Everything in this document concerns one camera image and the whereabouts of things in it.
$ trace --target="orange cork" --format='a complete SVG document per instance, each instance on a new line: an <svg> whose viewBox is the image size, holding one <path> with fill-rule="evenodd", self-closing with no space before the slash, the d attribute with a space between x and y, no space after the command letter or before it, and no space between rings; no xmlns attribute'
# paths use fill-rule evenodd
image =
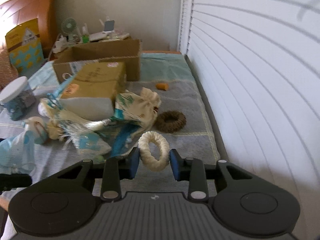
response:
<svg viewBox="0 0 320 240"><path fill-rule="evenodd" d="M167 91L169 89L169 84L168 83L158 83L158 84L156 84L156 88Z"/></svg>

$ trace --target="circular pad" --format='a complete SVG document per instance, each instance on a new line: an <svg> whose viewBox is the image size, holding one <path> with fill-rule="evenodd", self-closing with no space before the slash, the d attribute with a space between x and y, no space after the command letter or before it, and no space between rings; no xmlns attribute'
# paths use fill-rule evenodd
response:
<svg viewBox="0 0 320 240"><path fill-rule="evenodd" d="M31 206L43 214L57 213L68 205L68 198L62 193L46 192L33 198Z"/></svg>
<svg viewBox="0 0 320 240"><path fill-rule="evenodd" d="M42 186L41 191L27 188L29 191L10 201L10 218L19 231L32 236L62 235L80 228L93 216L94 196L72 179Z"/></svg>
<svg viewBox="0 0 320 240"><path fill-rule="evenodd" d="M213 209L222 224L245 236L274 236L291 232L300 208L288 192L241 192L226 188L217 194Z"/></svg>
<svg viewBox="0 0 320 240"><path fill-rule="evenodd" d="M278 206L277 200L265 193L249 193L240 200L241 206L253 214L267 214Z"/></svg>
<svg viewBox="0 0 320 240"><path fill-rule="evenodd" d="M158 115L156 127L160 132L174 133L186 125L186 117L178 111L166 111Z"/></svg>

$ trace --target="white rope ring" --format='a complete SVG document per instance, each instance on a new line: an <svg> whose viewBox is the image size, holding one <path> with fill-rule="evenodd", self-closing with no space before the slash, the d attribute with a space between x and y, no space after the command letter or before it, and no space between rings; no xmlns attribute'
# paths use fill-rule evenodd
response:
<svg viewBox="0 0 320 240"><path fill-rule="evenodd" d="M149 143L154 143L160 149L160 158L156 160L150 152ZM169 164L169 144L167 140L156 132L145 132L138 141L140 159L151 171L162 171Z"/></svg>

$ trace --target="brown rope ring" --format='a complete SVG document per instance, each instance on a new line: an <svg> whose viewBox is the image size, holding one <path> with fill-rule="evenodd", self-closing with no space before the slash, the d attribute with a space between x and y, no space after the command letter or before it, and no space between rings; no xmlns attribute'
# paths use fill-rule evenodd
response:
<svg viewBox="0 0 320 240"><path fill-rule="evenodd" d="M174 133L186 125L186 117L178 111L166 111L158 115L156 127L160 132Z"/></svg>

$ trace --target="blue gripper pad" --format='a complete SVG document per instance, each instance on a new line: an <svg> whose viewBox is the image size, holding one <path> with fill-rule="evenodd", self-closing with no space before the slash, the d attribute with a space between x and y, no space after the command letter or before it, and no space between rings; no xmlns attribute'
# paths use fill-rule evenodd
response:
<svg viewBox="0 0 320 240"><path fill-rule="evenodd" d="M177 181L180 181L178 160L172 150L170 150L169 154L170 154L170 165L171 165L174 179Z"/></svg>
<svg viewBox="0 0 320 240"><path fill-rule="evenodd" d="M130 176L132 179L136 176L140 162L140 150L137 148L130 158Z"/></svg>

